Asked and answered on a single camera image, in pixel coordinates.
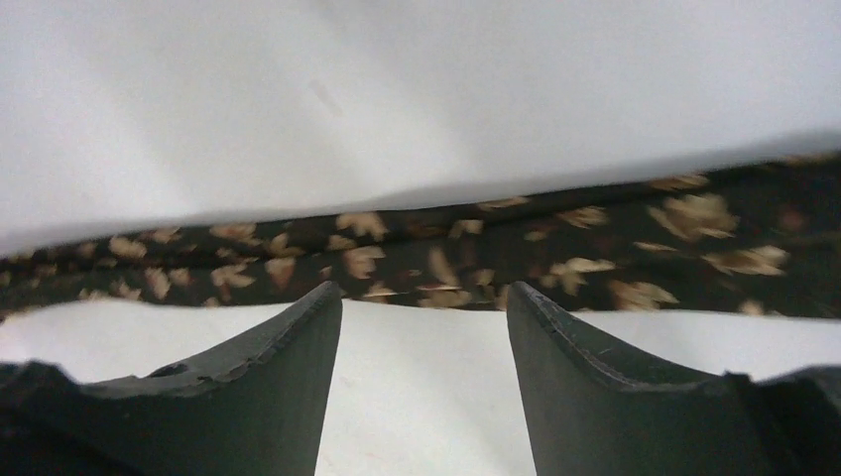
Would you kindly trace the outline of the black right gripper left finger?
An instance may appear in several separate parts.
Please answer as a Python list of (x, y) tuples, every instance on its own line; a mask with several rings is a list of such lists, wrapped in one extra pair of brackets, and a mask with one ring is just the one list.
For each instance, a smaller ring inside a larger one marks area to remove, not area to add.
[(5, 475), (311, 475), (342, 320), (337, 285), (145, 377), (1, 367)]

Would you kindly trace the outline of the black gold floral tie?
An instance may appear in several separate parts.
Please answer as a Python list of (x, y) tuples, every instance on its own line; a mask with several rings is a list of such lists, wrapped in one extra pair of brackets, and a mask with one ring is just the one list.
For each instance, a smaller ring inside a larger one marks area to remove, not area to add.
[(840, 155), (433, 208), (167, 227), (1, 261), (1, 312), (120, 298), (218, 307), (343, 297), (502, 310), (840, 315)]

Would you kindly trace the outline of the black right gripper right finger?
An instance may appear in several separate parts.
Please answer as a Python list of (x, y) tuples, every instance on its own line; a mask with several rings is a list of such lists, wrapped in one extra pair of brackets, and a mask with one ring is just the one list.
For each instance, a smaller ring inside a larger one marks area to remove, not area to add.
[(836, 475), (840, 370), (754, 380), (644, 351), (523, 282), (506, 311), (540, 475)]

